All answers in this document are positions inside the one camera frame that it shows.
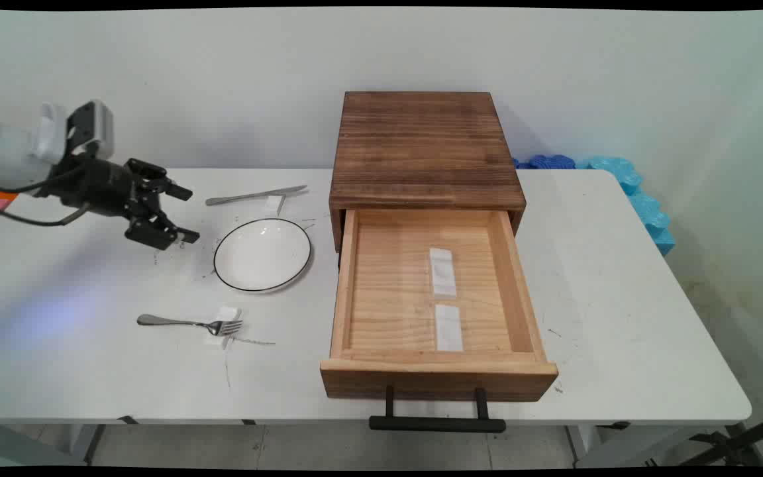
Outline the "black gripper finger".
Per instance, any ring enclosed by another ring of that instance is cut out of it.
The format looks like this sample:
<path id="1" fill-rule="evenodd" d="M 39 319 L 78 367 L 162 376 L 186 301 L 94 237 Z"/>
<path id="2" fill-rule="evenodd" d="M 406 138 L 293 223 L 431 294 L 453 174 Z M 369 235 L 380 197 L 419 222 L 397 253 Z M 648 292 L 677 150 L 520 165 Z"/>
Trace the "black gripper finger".
<path id="1" fill-rule="evenodd" d="M 172 179 L 164 167 L 152 165 L 146 161 L 129 159 L 125 162 L 125 168 L 135 178 L 136 189 L 143 193 L 166 194 L 172 198 L 187 201 L 193 196 L 193 191 L 181 187 Z"/>
<path id="2" fill-rule="evenodd" d="M 127 206 L 125 217 L 129 221 L 125 238 L 155 250 L 166 250 L 178 242 L 193 244 L 200 238 L 200 233 L 173 224 L 161 209 L 152 211 L 149 208 Z"/>

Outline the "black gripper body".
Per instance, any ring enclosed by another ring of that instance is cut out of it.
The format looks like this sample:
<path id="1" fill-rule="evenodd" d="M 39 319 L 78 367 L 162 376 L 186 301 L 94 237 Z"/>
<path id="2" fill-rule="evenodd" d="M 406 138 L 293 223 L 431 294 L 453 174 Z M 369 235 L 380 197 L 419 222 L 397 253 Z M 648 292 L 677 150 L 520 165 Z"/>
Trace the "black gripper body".
<path id="1" fill-rule="evenodd" d="M 42 198 L 54 196 L 65 206 L 106 217 L 130 219 L 127 209 L 133 191 L 133 173 L 112 161 L 87 156 L 67 156 L 52 169 L 49 184 L 40 188 Z"/>

